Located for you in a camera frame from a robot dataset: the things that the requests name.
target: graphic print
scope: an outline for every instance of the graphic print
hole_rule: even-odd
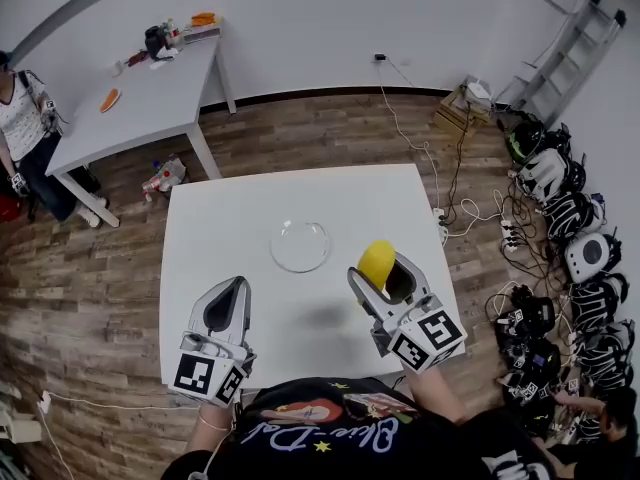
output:
[[[337,420],[341,414],[342,407],[326,398],[318,398],[310,402],[295,402],[281,405],[275,411],[266,409],[260,412],[260,416],[268,419],[270,424],[280,425],[327,423]]]
[[[417,413],[417,411],[387,395],[386,393],[349,393],[344,395],[345,402],[354,402],[364,407],[367,416],[380,419],[387,416],[395,416],[402,423],[410,423],[413,419],[406,413]]]
[[[272,450],[279,452],[313,451],[317,447],[317,439],[322,439],[326,446],[353,446],[357,448],[371,448],[375,453],[387,453],[393,447],[393,440],[398,432],[398,420],[394,417],[377,420],[370,425],[353,428],[336,428],[323,431],[321,427],[302,425],[296,427],[281,427],[262,422],[251,431],[243,435],[241,445],[249,442],[261,444],[266,440]]]

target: jeans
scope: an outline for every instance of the jeans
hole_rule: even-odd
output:
[[[27,181],[29,188],[60,222],[65,221],[76,207],[78,199],[53,176],[45,174],[49,161],[60,142],[60,134],[52,133],[38,142],[20,161],[18,171]],[[86,169],[78,167],[69,172],[72,178],[86,176]]]

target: white top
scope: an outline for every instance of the white top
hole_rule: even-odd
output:
[[[293,274],[269,252],[286,220],[317,222],[331,237],[318,269]],[[243,388],[309,376],[347,378],[400,371],[370,336],[347,269],[378,239],[422,269],[459,322],[437,225],[414,164],[342,167],[243,176],[173,189],[160,285],[162,381],[175,376],[182,334],[196,300],[233,276],[251,286],[247,342],[258,354]],[[460,345],[455,354],[462,353]]]
[[[187,45],[176,59],[152,70],[152,60],[110,73],[83,98],[71,126],[49,162],[47,174],[60,174],[100,158],[185,133],[197,122],[219,37]],[[100,112],[111,89],[122,92]]]
[[[33,88],[33,96],[38,101],[46,86],[31,71],[26,73]],[[0,100],[0,131],[9,146],[11,158],[14,162],[18,162],[40,142],[47,131],[40,121],[38,108],[17,74],[14,75],[13,82],[11,100],[8,102]]]

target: table leg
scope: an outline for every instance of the table leg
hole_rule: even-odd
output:
[[[69,173],[65,172],[63,174],[56,174],[56,178],[60,183],[67,187],[69,192],[76,196],[81,203],[83,203],[107,224],[114,228],[117,228],[120,225],[120,220],[113,213],[103,207],[96,197],[83,189],[71,176],[69,176]]]
[[[218,73],[220,74],[220,81],[222,82],[222,90],[224,97],[227,100],[227,106],[229,107],[229,113],[236,113],[236,101],[231,94],[231,86],[229,85],[229,77],[227,76],[227,69],[224,66],[224,57],[222,55],[222,45],[218,46],[216,50],[216,56],[214,62],[218,66]]]
[[[209,145],[207,144],[207,141],[204,140],[204,135],[202,134],[202,130],[198,123],[193,124],[191,130],[187,132],[187,137],[189,137],[191,146],[196,152],[196,156],[198,157],[198,160],[200,160],[202,167],[204,167],[204,171],[207,173],[209,179],[217,180],[222,178],[220,169],[218,169],[216,161],[213,159]]]

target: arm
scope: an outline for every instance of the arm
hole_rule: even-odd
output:
[[[185,453],[195,450],[213,452],[231,432],[231,410],[231,407],[220,409],[210,404],[201,405]]]
[[[36,100],[36,106],[38,107],[38,111],[42,111],[42,104],[51,99],[47,94],[47,86],[31,71],[27,71],[27,78],[29,79],[29,84],[33,88],[33,96]]]
[[[466,407],[451,391],[437,366],[429,368],[420,375],[404,365],[403,368],[413,399],[420,407],[444,416],[453,423],[464,423],[467,418]]]
[[[600,416],[604,410],[605,403],[602,400],[597,400],[588,396],[570,396],[566,391],[560,391],[553,395],[556,402],[560,405],[566,405],[574,409],[579,409],[590,414]]]
[[[16,175],[16,168],[13,165],[13,160],[11,159],[11,154],[9,153],[9,146],[7,145],[7,139],[4,134],[0,130],[0,162],[7,170],[7,174],[10,177],[14,177]]]
[[[577,462],[574,462],[573,464],[563,464],[560,459],[558,459],[558,457],[556,457],[553,453],[546,449],[546,447],[544,446],[544,441],[542,439],[538,437],[534,439],[533,442],[538,445],[538,448],[542,450],[549,462],[551,462],[551,465],[553,466],[553,469],[556,472],[558,478],[566,478],[569,480],[574,478]]]

